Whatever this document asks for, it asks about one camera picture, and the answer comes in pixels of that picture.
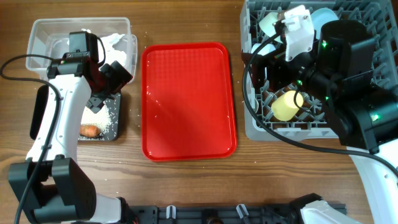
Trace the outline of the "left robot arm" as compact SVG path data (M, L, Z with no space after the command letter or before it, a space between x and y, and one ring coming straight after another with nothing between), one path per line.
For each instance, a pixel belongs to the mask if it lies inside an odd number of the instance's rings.
M85 31L69 35L69 51L51 59L42 87L45 109L35 142L24 162L12 164L8 181L19 205L15 222L130 223L133 212L121 197L98 194L76 161L85 108L98 112L131 81L118 62L99 57L104 45Z

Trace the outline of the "light green bowl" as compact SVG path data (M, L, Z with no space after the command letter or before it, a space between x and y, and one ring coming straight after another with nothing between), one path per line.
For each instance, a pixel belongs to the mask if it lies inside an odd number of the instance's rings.
M278 13L270 12L268 13L260 22L259 27L265 33L266 36L272 37L276 35L277 31L282 31L283 26L279 23Z

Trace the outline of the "white napkin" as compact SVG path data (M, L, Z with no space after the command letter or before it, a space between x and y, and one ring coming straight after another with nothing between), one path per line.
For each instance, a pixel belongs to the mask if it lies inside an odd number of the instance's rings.
M97 40L99 63L111 65L117 61L127 68L127 43L126 34L114 32L99 36L99 40Z

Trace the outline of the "white rice pile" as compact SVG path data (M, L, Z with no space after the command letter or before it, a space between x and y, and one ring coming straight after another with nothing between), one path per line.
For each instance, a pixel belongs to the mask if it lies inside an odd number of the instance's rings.
M120 104L113 101L105 101L104 106L94 113L85 107L81 124L96 126L100 133L95 138L79 135L79 141L113 141L119 136L119 109Z

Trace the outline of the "light blue plate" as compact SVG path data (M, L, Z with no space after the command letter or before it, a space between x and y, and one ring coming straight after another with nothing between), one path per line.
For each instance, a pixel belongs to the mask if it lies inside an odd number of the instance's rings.
M321 28L324 24L338 20L338 16L328 8L321 8L311 14L315 38L318 40L321 34Z

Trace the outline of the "orange carrot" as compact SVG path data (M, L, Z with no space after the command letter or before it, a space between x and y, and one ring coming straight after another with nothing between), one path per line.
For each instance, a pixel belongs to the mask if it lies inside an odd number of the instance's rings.
M101 130L94 125L81 125L80 135L88 138L96 138L101 133Z

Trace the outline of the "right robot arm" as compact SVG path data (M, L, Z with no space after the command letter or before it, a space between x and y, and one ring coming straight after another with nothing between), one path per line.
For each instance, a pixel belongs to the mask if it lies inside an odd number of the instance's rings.
M326 121L361 177L375 223L397 222L397 89L372 83L374 37L353 20L324 24L307 52L244 56L253 84L296 83L322 102Z

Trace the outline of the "yellow plastic cup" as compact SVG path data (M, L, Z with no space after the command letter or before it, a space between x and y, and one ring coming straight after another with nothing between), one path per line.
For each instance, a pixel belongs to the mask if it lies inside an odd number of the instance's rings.
M271 110L276 119L289 121L296 115L299 108L302 107L304 99L300 93L297 93L296 98L294 98L295 94L295 90L290 90L271 104Z

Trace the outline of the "light blue bowl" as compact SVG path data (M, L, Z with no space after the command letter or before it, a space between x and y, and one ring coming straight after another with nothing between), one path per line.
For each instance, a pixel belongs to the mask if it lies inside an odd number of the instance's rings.
M260 46L260 44L254 44L251 49L251 54L253 54L259 46ZM274 50L275 50L274 45L267 44L257 54L261 55L261 56L265 56L265 55L269 54L270 52L273 52Z

